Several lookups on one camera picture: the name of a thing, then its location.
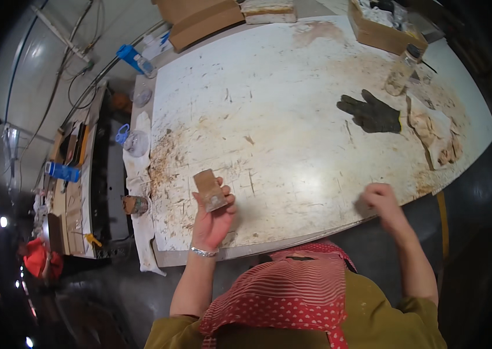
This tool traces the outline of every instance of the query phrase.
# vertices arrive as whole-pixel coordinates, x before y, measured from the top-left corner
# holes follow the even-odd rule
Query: white wall panel
[[[85,90],[91,80],[115,56],[120,45],[130,43],[162,19],[157,7],[152,5],[150,0],[102,0],[101,10],[98,9],[99,3],[99,0],[94,0],[73,40],[78,47],[87,46],[95,34],[97,18],[100,19],[98,34],[101,37],[89,53],[95,66],[90,72],[75,80],[71,95],[73,101],[77,100],[79,94]],[[60,32],[69,36],[86,4],[85,0],[49,0],[43,12]],[[13,58],[32,19],[33,12],[27,9],[1,47],[0,118],[2,119],[5,115]],[[15,75],[9,106],[9,122],[32,132],[37,129],[53,89],[63,51],[64,44],[40,20],[37,20],[21,54]],[[69,74],[75,74],[84,66],[85,63],[75,56],[71,59],[64,76],[68,78]],[[127,92],[133,85],[135,74],[133,68],[120,62],[107,77],[111,81],[111,86],[118,90],[125,89]],[[54,103],[39,135],[54,139],[56,129],[64,121],[71,108],[67,99],[68,85],[68,81],[61,80]],[[24,146],[26,142],[28,139],[21,139],[20,146]],[[5,170],[5,160],[1,149],[0,139],[0,175]],[[23,190],[30,190],[34,186],[40,165],[45,160],[49,149],[48,143],[38,139],[30,145],[22,164]],[[1,176],[0,182],[6,183],[7,178],[9,178],[8,175]]]

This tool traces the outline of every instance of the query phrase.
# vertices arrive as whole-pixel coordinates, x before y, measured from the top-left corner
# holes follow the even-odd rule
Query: person
[[[56,252],[48,251],[42,237],[19,243],[17,253],[23,257],[26,269],[36,278],[45,282],[60,278],[64,267],[63,258]]]
[[[222,191],[228,205],[212,213],[193,193],[198,210],[186,268],[170,317],[153,322],[146,349],[446,347],[433,270],[389,185],[370,184],[361,199],[397,246],[403,290],[397,309],[327,240],[270,254],[211,302],[213,255],[236,215],[228,185]]]

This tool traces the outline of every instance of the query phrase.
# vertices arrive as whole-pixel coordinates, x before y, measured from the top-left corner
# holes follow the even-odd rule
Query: blue plastic handle
[[[120,144],[124,144],[124,142],[126,141],[126,139],[128,137],[129,131],[130,131],[130,124],[128,124],[128,123],[123,125],[121,128],[119,128],[118,133],[116,134],[116,142],[120,143]]]

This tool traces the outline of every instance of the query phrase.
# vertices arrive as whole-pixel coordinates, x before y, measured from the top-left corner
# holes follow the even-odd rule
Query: olive green shirt
[[[346,270],[347,319],[341,329],[349,349],[446,348],[438,331],[438,310],[428,299],[404,298],[392,308],[370,279]],[[200,348],[200,321],[178,316],[153,323],[145,349]],[[216,335],[217,348],[327,349],[323,331],[225,325]]]

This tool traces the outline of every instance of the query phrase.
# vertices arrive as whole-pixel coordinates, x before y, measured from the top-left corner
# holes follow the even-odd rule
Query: red striped cloth
[[[295,260],[287,257],[310,257]],[[238,323],[251,327],[325,331],[331,348],[347,349],[340,324],[345,311],[348,255],[324,240],[278,251],[272,262],[242,274],[201,319],[202,348],[216,347],[216,331]]]

